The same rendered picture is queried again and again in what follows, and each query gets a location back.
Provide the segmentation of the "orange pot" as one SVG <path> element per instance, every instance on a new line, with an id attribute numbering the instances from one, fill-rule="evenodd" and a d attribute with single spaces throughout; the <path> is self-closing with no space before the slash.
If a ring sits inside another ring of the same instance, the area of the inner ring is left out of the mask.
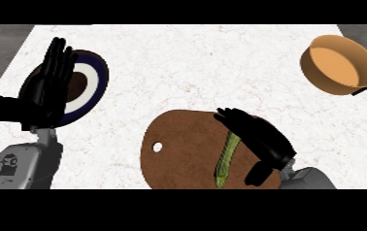
<path id="1" fill-rule="evenodd" d="M 367 49 L 349 38 L 318 36 L 298 65 L 306 79 L 323 92 L 355 95 L 367 90 Z"/>

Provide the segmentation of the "brown wooden cutting board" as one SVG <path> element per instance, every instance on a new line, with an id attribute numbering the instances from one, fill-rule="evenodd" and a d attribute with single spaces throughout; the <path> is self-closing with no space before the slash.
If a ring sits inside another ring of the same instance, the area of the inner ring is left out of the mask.
<path id="1" fill-rule="evenodd" d="M 150 122 L 140 149 L 140 168 L 150 188 L 215 189 L 214 166 L 227 128 L 212 112 L 173 110 Z"/>

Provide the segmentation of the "green squash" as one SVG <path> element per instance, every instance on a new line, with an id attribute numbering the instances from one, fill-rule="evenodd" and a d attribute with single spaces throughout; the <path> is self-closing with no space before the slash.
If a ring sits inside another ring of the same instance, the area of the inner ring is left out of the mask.
<path id="1" fill-rule="evenodd" d="M 214 166 L 212 175 L 214 175 L 214 186 L 217 188 L 224 187 L 226 180 L 229 178 L 230 161 L 239 142 L 241 142 L 241 138 L 232 132 L 227 132 L 226 140 L 223 144 L 223 150 L 220 152 L 220 156 Z"/>

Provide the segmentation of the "blue white brown plate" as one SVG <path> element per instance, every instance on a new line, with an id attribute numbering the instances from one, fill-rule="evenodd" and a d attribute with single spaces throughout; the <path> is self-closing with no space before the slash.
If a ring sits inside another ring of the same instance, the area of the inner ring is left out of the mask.
<path id="1" fill-rule="evenodd" d="M 109 68 L 101 56 L 84 49 L 73 51 L 76 59 L 67 83 L 67 99 L 62 127 L 75 122 L 96 106 L 109 82 Z"/>

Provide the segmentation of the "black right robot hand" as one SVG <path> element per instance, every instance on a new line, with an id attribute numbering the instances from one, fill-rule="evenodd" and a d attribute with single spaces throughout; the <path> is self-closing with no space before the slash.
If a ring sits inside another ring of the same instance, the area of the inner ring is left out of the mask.
<path id="1" fill-rule="evenodd" d="M 217 109 L 214 119 L 226 126 L 258 161 L 244 179 L 245 185 L 260 186 L 272 174 L 281 171 L 295 156 L 291 143 L 275 126 L 260 117 L 238 109 Z"/>

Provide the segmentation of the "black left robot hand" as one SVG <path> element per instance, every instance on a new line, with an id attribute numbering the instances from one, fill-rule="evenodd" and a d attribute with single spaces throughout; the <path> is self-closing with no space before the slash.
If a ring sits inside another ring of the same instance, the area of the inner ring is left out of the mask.
<path id="1" fill-rule="evenodd" d="M 41 69 L 17 98 L 0 95 L 0 121 L 17 122 L 22 131 L 54 128 L 66 108 L 69 79 L 76 55 L 63 38 L 53 38 Z"/>

